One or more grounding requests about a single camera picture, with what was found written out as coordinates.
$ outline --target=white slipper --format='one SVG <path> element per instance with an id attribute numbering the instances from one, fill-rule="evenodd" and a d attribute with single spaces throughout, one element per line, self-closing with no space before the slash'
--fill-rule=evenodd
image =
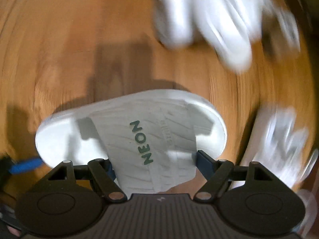
<path id="1" fill-rule="evenodd" d="M 194 41 L 191 0 L 154 0 L 157 38 L 167 48 L 187 46 Z"/>
<path id="2" fill-rule="evenodd" d="M 231 0 L 194 0 L 194 21 L 218 56 L 235 72 L 250 67 L 251 45 L 246 25 Z"/>
<path id="3" fill-rule="evenodd" d="M 308 129 L 293 131 L 296 113 L 293 108 L 259 109 L 245 154 L 240 162 L 248 166 L 260 162 L 289 188 L 300 180 L 302 149 Z M 233 182 L 231 188 L 243 185 Z"/>
<path id="4" fill-rule="evenodd" d="M 197 150 L 217 158 L 226 127 L 206 99 L 180 90 L 150 90 L 59 112 L 35 142 L 50 167 L 109 158 L 122 190 L 157 193 L 195 177 Z"/>

